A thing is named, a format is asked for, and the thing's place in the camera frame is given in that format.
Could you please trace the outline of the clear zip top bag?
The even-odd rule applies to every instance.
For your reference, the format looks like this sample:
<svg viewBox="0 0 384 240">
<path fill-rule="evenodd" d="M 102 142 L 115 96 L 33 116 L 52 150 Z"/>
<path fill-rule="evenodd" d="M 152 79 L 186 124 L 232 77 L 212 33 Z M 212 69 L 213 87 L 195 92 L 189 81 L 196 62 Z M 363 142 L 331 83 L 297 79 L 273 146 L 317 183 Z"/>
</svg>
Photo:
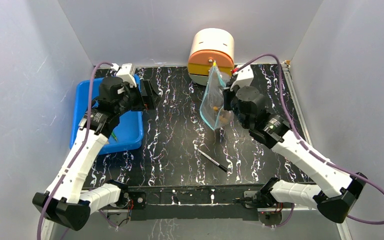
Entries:
<svg viewBox="0 0 384 240">
<path fill-rule="evenodd" d="M 234 114 L 224 108 L 223 90 L 227 87 L 230 76 L 220 71 L 216 62 L 209 69 L 208 82 L 199 108 L 202 120 L 213 131 L 228 125 Z"/>
</svg>

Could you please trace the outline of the brown longan bunch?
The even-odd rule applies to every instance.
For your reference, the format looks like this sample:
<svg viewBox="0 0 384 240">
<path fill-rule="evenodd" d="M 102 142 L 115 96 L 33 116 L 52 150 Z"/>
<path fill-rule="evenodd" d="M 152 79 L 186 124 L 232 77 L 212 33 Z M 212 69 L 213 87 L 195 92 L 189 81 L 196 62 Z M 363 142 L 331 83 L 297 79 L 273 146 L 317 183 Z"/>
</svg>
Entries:
<svg viewBox="0 0 384 240">
<path fill-rule="evenodd" d="M 211 103 L 211 107 L 215 117 L 214 121 L 216 129 L 229 124 L 234 119 L 232 111 L 224 110 L 222 98 L 215 98 Z"/>
</svg>

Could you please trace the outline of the green chili pepper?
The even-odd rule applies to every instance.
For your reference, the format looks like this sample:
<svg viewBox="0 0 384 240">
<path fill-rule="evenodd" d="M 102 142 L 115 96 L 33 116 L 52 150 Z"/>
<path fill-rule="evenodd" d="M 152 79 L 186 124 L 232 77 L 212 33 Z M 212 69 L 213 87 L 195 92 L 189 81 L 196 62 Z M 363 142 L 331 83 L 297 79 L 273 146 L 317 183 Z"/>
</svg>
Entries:
<svg viewBox="0 0 384 240">
<path fill-rule="evenodd" d="M 118 142 L 118 138 L 114 132 L 111 133 L 111 137 L 114 139 L 115 142 Z"/>
</svg>

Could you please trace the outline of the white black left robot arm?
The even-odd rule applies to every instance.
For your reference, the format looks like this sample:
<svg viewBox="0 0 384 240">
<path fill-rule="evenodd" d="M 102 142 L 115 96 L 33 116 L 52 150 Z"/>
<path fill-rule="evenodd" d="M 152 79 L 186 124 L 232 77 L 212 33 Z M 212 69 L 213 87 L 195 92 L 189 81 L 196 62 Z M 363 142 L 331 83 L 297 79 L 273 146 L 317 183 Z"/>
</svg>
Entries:
<svg viewBox="0 0 384 240">
<path fill-rule="evenodd" d="M 79 231 L 90 215 L 108 205 L 124 208 L 130 202 L 128 187 L 109 180 L 82 192 L 88 173 L 113 130 L 126 113 L 154 110 L 159 102 L 151 80 L 129 83 L 121 77 L 102 79 L 98 96 L 88 96 L 88 106 L 80 120 L 73 146 L 57 176 L 45 190 L 35 193 L 32 203 L 41 218 Z"/>
</svg>

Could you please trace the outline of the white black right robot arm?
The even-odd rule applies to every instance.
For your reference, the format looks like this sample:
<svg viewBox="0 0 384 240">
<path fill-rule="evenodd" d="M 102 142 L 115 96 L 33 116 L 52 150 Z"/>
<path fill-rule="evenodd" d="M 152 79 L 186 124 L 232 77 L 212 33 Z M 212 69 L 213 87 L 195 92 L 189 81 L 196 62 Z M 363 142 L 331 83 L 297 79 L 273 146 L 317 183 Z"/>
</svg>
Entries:
<svg viewBox="0 0 384 240">
<path fill-rule="evenodd" d="M 359 198 L 365 183 L 316 159 L 301 145 L 290 124 L 269 112 L 265 97 L 252 86 L 223 88 L 223 107 L 231 110 L 242 127 L 258 143 L 302 170 L 313 184 L 292 183 L 272 177 L 255 199 L 268 207 L 294 203 L 317 209 L 334 223 L 343 223 Z"/>
</svg>

